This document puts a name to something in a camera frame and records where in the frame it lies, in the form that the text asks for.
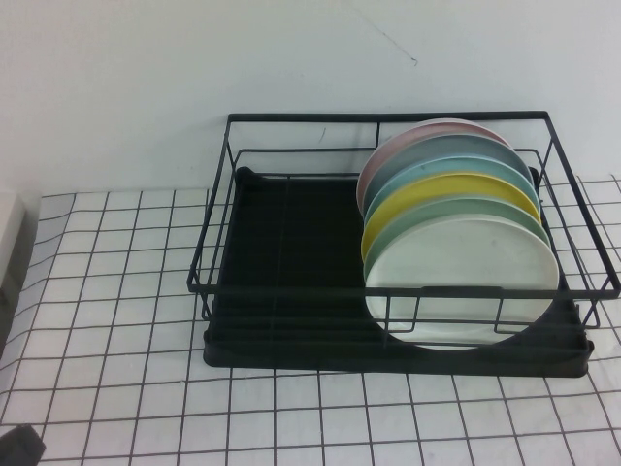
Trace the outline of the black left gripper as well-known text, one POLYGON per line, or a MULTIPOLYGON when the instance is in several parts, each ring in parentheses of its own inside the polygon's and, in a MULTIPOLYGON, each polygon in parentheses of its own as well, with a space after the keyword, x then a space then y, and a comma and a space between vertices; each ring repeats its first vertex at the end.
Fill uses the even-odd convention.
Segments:
POLYGON ((37 466, 46 445, 32 425, 19 425, 1 435, 1 466, 37 466))

